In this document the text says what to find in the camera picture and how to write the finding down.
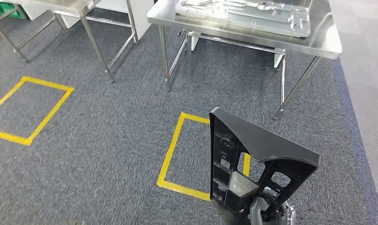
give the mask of table leg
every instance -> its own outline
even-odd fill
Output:
[[[128,19],[129,23],[131,24],[131,31],[134,34],[134,43],[137,44],[139,42],[138,35],[136,34],[136,28],[135,28],[135,22],[134,22],[134,16],[132,14],[132,8],[131,8],[131,1],[127,1],[127,8],[128,8]]]
[[[167,90],[171,90],[170,75],[168,73],[168,64],[167,64],[167,49],[166,49],[166,37],[164,35],[164,27],[159,25],[160,33],[160,50],[163,58],[163,70],[164,70],[164,82],[166,82]]]
[[[279,51],[279,52],[286,52],[285,49],[281,49],[281,48],[275,48],[276,51]],[[281,62],[281,60],[283,59],[283,55],[282,54],[276,54],[275,53],[275,56],[273,58],[273,67],[277,69],[277,67],[279,67],[279,64]]]
[[[19,7],[19,5],[14,4],[14,8],[18,11],[18,13],[21,15],[22,19],[26,19],[25,13],[22,11],[22,9]]]
[[[112,75],[109,72],[109,67],[107,67],[107,64],[106,64],[106,62],[105,62],[105,60],[104,60],[104,58],[102,56],[102,53],[101,53],[101,51],[100,51],[100,49],[98,47],[98,44],[95,41],[95,38],[94,38],[94,36],[92,34],[92,29],[91,29],[90,23],[88,23],[88,20],[85,18],[85,16],[80,17],[80,19],[81,19],[81,22],[83,23],[85,31],[88,34],[88,37],[90,38],[90,41],[91,41],[92,45],[94,46],[94,49],[95,49],[95,51],[96,51],[96,53],[98,55],[99,60],[101,61],[103,67],[105,68],[104,72],[106,73],[107,78],[109,79],[110,82],[113,82],[114,80],[112,78]]]
[[[14,52],[18,53],[23,58],[24,62],[29,62],[29,60],[25,58],[22,52],[14,45],[14,43],[12,43],[12,41],[7,37],[7,35],[2,30],[0,30],[0,36],[12,47]]]
[[[287,54],[281,59],[281,73],[280,73],[280,105],[284,103],[284,82],[286,80],[286,57]]]
[[[186,46],[185,46],[184,50],[186,50],[186,51],[189,50],[189,48],[190,48],[190,42],[189,42],[190,37],[189,37],[188,33],[189,33],[189,30],[185,30]]]
[[[61,15],[53,13],[53,16],[55,16],[55,20],[59,24],[59,26],[62,30],[67,28],[65,23],[63,22]]]
[[[308,68],[306,68],[305,72],[302,74],[301,78],[298,80],[298,82],[295,84],[294,88],[291,90],[290,94],[287,96],[287,98],[284,100],[281,104],[280,108],[277,110],[273,118],[276,120],[280,119],[283,115],[284,110],[286,109],[287,105],[291,102],[293,97],[296,95],[298,90],[303,85],[303,82],[306,80],[306,78],[312,73],[312,71],[315,69],[316,65],[320,61],[320,57],[315,56],[312,60],[312,62],[309,64]]]

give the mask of yellow floor marking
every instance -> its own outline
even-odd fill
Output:
[[[174,149],[176,143],[178,141],[179,134],[181,132],[181,128],[185,119],[193,120],[200,123],[210,124],[210,120],[208,118],[198,117],[195,115],[190,115],[184,112],[181,112],[178,122],[175,126],[173,138],[171,140],[170,146],[168,147],[166,157],[164,158],[163,165],[161,166],[160,174],[157,179],[157,185],[161,188],[165,188],[171,191],[175,191],[184,195],[189,195],[198,199],[202,199],[205,201],[210,201],[210,193],[205,193],[202,191],[194,190],[188,187],[184,187],[179,184],[175,184],[169,181],[166,181],[166,174],[168,170],[168,166],[170,165],[171,158],[174,153]],[[244,164],[243,164],[243,174],[248,176],[249,175],[249,165],[250,165],[250,155],[244,155]]]
[[[52,110],[47,114],[47,116],[43,119],[43,121],[37,126],[37,128],[28,138],[19,137],[13,134],[8,134],[8,133],[4,133],[0,131],[1,139],[29,146],[31,142],[33,141],[33,139],[40,133],[41,129],[43,129],[46,123],[51,119],[51,117],[63,104],[63,102],[69,97],[70,93],[72,93],[74,88],[57,84],[57,83],[40,80],[40,79],[29,77],[29,76],[24,76],[4,97],[0,99],[0,105],[3,104],[25,82],[35,83],[35,84],[43,85],[46,87],[65,91],[65,94],[62,96],[62,98],[56,103],[56,105],[52,108]]]

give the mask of black plastic part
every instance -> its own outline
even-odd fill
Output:
[[[317,153],[220,108],[215,108],[210,112],[210,126],[210,199],[225,206],[238,218],[247,218],[249,207],[257,196],[264,198],[269,204],[269,207],[262,211],[264,222],[281,216],[284,212],[281,208],[282,204],[318,167],[319,155]],[[256,188],[243,196],[238,196],[229,190],[229,182],[232,172],[237,171],[242,152],[264,163],[265,169],[258,181],[252,180]],[[230,164],[229,168],[223,166],[222,160]],[[290,178],[290,182],[285,187],[272,181],[272,176],[276,172]],[[277,196],[263,194],[265,187],[274,190]]]

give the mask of green container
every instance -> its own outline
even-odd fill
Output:
[[[0,2],[0,15],[3,15],[4,13],[8,12],[9,10],[13,8],[14,8],[14,5],[11,3]],[[9,16],[13,18],[18,18],[18,19],[23,19],[26,17],[26,15],[22,16],[18,11],[11,13]]]

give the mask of metal tray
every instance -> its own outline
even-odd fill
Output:
[[[262,0],[180,0],[175,12],[223,25],[293,37],[310,34],[307,7]]]

